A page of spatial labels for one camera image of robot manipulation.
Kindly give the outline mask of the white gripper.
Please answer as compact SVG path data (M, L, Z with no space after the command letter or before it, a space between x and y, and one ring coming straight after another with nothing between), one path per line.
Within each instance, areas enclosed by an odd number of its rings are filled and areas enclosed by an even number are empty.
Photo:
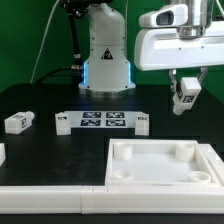
M208 73L204 66L224 64L224 21L215 21L204 36L181 39L175 28L143 29L135 42L135 66L142 71L169 70L170 89L177 89L177 70L201 67L197 75L202 83Z

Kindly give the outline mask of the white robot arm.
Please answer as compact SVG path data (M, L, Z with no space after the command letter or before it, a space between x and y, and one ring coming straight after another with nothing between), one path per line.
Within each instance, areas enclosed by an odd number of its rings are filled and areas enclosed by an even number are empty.
M139 18L134 64L142 71L224 64L224 20L212 18L214 0L168 0ZM132 91L125 55L125 20L102 3L89 8L90 55L79 90L97 97Z

